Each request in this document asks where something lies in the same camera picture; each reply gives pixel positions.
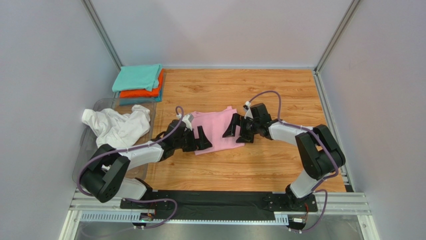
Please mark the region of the pink t-shirt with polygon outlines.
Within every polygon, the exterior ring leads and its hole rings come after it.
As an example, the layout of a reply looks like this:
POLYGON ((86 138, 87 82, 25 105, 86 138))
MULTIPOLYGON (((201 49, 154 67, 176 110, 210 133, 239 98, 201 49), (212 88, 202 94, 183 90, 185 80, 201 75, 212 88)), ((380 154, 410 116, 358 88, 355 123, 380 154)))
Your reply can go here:
POLYGON ((212 147, 207 149, 196 150, 194 152, 196 156, 245 146, 244 143, 236 142, 238 137, 223 137, 235 113, 237 113, 237 110, 231 106, 218 112, 191 112, 193 116, 191 124, 194 128, 195 137, 199 137, 197 127, 202 126, 205 136, 212 144, 212 147))

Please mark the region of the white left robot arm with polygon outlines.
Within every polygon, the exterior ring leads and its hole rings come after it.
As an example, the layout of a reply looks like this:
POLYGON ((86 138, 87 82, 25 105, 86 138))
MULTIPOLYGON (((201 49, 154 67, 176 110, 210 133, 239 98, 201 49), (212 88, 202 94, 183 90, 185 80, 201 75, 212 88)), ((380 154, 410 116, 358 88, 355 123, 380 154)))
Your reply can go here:
POLYGON ((147 143, 128 149, 116 149, 109 144, 100 146, 80 170, 77 187, 100 203, 113 198, 141 200, 148 187, 141 180, 128 178, 127 171, 164 161, 176 150, 195 152, 212 146, 202 126, 192 129, 189 122, 173 120, 167 131, 147 143))

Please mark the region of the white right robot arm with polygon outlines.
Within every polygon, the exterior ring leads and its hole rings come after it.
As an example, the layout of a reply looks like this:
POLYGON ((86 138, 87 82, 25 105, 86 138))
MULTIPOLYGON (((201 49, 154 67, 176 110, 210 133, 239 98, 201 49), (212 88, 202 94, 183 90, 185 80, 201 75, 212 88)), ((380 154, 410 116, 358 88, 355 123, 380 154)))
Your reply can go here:
POLYGON ((223 133, 224 138, 236 137, 237 143, 253 143, 255 135, 297 147, 303 170, 289 184, 278 201, 283 210, 303 211, 313 201, 313 193, 328 178, 338 174, 346 157, 330 129, 320 124, 303 127, 272 119, 263 103, 244 106, 245 115, 234 113, 223 133))

